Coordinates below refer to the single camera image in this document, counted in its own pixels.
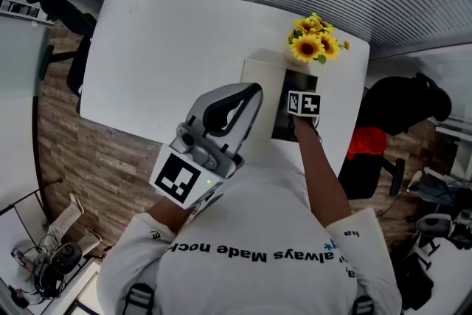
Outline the grey tray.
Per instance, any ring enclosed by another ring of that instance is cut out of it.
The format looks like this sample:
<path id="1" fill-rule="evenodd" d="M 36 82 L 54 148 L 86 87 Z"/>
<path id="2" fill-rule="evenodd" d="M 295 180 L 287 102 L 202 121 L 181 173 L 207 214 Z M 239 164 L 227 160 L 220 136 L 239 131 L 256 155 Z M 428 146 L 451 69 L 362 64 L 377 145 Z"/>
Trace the grey tray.
<path id="1" fill-rule="evenodd" d="M 295 72 L 287 69 L 282 84 L 282 91 L 277 106 L 277 113 L 274 122 L 271 138 L 296 142 L 294 133 L 294 124 L 291 115 L 287 113 L 288 92 L 310 91 L 315 92 L 318 78 L 301 72 Z"/>

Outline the black metal stand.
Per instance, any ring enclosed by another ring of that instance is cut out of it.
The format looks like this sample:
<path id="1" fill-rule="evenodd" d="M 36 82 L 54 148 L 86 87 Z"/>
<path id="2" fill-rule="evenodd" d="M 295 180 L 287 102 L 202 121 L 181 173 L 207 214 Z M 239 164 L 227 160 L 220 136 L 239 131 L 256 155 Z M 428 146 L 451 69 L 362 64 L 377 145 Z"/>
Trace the black metal stand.
<path id="1" fill-rule="evenodd" d="M 23 226 L 24 230 L 28 233 L 29 238 L 32 240 L 32 232 L 34 228 L 38 228 L 39 226 L 43 227 L 44 225 L 49 224 L 49 205 L 44 203 L 45 189 L 51 187 L 54 184 L 60 184 L 62 182 L 63 179 L 59 178 L 55 181 L 45 183 L 44 186 L 39 187 L 31 193 L 24 195 L 17 201 L 8 204 L 4 209 L 0 210 L 0 216 L 3 216 L 10 210 L 13 210 L 14 213 L 18 216 L 18 219 L 21 222 L 21 225 Z M 36 205 L 26 204 L 26 207 L 22 212 L 18 205 L 24 201 L 28 202 L 31 197 L 35 199 Z"/>

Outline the black bag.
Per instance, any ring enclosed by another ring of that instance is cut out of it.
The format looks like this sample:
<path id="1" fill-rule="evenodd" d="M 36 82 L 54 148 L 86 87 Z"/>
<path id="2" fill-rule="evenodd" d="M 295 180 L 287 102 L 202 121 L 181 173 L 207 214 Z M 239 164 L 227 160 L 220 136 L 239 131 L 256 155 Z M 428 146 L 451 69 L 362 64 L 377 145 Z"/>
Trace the black bag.
<path id="1" fill-rule="evenodd" d="M 431 299 L 434 283 L 422 268 L 424 262 L 417 253 L 413 253 L 400 264 L 397 283 L 404 311 L 417 311 Z"/>

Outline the black office chair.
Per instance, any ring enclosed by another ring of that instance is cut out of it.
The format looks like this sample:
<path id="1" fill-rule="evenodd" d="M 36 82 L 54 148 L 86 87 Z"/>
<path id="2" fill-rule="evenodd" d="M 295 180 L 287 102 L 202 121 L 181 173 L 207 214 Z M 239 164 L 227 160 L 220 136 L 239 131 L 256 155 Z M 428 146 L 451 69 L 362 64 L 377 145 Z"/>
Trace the black office chair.
<path id="1" fill-rule="evenodd" d="M 452 109 L 451 98 L 431 78 L 417 73 L 412 78 L 386 77 L 364 95 L 355 129 L 374 126 L 388 136 L 406 133 L 410 127 L 430 117 L 446 120 Z M 350 200 L 368 199 L 378 185 L 381 170 L 392 176 L 389 194 L 398 194 L 403 182 L 405 160 L 392 164 L 382 156 L 356 155 L 342 165 L 339 181 Z"/>
<path id="2" fill-rule="evenodd" d="M 44 50 L 39 65 L 38 79 L 43 80 L 51 63 L 72 60 L 66 78 L 66 85 L 77 97 L 81 98 L 86 63 L 97 20 L 89 13 L 82 13 L 68 0 L 26 0 L 30 4 L 38 3 L 51 21 L 61 21 L 71 32 L 82 37 L 75 51 L 55 54 L 54 47 L 48 45 Z"/>

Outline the person's left forearm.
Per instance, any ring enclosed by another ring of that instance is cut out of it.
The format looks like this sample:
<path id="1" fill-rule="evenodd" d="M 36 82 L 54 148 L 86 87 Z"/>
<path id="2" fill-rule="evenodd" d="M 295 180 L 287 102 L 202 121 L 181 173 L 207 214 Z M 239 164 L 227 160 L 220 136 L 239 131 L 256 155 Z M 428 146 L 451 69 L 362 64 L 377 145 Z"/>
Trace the person's left forearm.
<path id="1" fill-rule="evenodd" d="M 182 209 L 168 198 L 160 198 L 146 211 L 155 221 L 169 228 L 174 234 L 178 234 L 193 213 L 193 208 Z"/>

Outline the beige tray lid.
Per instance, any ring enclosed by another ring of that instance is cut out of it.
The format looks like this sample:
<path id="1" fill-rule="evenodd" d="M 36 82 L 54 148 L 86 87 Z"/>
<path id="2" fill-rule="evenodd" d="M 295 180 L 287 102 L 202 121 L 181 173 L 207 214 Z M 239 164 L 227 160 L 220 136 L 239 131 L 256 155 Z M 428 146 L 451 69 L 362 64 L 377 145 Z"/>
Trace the beige tray lid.
<path id="1" fill-rule="evenodd" d="M 246 59 L 242 83 L 258 83 L 263 90 L 263 103 L 250 132 L 251 137 L 270 139 L 280 102 L 286 68 L 263 60 Z"/>

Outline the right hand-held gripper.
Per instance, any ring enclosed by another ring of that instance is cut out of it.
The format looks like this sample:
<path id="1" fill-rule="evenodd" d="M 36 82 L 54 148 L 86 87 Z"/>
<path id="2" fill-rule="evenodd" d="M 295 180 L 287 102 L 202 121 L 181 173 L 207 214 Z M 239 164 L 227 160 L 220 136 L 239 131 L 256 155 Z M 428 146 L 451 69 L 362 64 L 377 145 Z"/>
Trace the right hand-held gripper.
<path id="1" fill-rule="evenodd" d="M 318 117 L 321 96 L 310 91 L 289 91 L 287 112 L 298 117 Z"/>

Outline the person's white printed shirt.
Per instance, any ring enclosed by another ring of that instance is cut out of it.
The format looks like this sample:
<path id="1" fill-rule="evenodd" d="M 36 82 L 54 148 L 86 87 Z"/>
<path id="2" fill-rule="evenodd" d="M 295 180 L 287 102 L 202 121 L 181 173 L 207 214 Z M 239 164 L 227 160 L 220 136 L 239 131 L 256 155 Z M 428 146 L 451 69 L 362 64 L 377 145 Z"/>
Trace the person's white printed shirt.
<path id="1" fill-rule="evenodd" d="M 140 277 L 158 315 L 352 315 L 361 295 L 374 315 L 402 308 L 374 211 L 322 226 L 284 170 L 239 171 L 177 233 L 135 215 L 100 268 L 105 315 L 122 315 Z"/>

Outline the white wall shelf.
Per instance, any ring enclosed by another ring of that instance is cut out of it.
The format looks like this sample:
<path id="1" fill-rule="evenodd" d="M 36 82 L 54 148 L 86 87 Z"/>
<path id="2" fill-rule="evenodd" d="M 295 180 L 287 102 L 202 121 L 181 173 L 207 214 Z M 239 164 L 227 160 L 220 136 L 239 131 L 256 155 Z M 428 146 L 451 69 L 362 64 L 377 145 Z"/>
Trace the white wall shelf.
<path id="1" fill-rule="evenodd" d="M 40 8 L 17 0 L 0 0 L 0 15 L 53 26 L 54 22 Z"/>

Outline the person's right forearm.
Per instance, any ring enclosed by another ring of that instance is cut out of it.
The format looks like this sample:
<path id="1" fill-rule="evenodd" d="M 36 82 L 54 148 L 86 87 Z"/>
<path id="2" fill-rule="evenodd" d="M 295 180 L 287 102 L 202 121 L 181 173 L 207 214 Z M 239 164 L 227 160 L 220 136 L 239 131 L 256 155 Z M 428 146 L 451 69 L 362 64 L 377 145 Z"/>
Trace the person's right forearm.
<path id="1" fill-rule="evenodd" d="M 310 209 L 326 228 L 350 216 L 351 208 L 345 191 L 325 156 L 317 132 L 301 117 L 294 117 L 293 121 L 305 171 Z"/>

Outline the white side table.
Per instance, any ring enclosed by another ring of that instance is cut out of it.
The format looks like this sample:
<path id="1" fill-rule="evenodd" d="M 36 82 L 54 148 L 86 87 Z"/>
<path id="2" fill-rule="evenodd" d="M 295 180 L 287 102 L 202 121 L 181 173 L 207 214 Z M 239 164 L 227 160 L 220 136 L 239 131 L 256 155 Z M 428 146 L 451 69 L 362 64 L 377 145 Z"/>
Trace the white side table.
<path id="1" fill-rule="evenodd" d="M 438 122 L 435 130 L 454 139 L 456 153 L 451 176 L 472 181 L 472 120 L 449 117 Z"/>

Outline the potted yellow sunflowers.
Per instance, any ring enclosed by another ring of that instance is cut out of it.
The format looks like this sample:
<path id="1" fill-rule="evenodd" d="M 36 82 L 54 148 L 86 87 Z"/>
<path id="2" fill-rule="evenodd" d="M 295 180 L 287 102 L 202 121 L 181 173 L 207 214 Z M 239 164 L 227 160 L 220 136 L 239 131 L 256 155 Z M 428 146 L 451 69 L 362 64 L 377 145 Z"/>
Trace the potted yellow sunflowers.
<path id="1" fill-rule="evenodd" d="M 337 60 L 341 51 L 350 50 L 350 42 L 340 42 L 334 36 L 336 28 L 317 13 L 294 20 L 286 39 L 288 59 L 293 65 L 304 66 L 313 62 L 321 65 Z"/>

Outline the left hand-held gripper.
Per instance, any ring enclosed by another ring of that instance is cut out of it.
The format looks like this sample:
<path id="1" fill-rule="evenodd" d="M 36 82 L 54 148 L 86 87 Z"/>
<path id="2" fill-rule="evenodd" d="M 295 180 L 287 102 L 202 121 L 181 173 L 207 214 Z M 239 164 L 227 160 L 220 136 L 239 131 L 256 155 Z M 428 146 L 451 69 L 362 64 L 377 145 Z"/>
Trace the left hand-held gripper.
<path id="1" fill-rule="evenodd" d="M 150 185 L 184 210 L 208 200 L 244 165 L 237 153 L 262 102 L 263 90 L 257 83 L 225 85 L 202 94 L 187 114 L 186 124 L 178 125 L 175 139 L 162 145 Z M 225 153 L 196 129 L 221 137 L 227 145 Z"/>

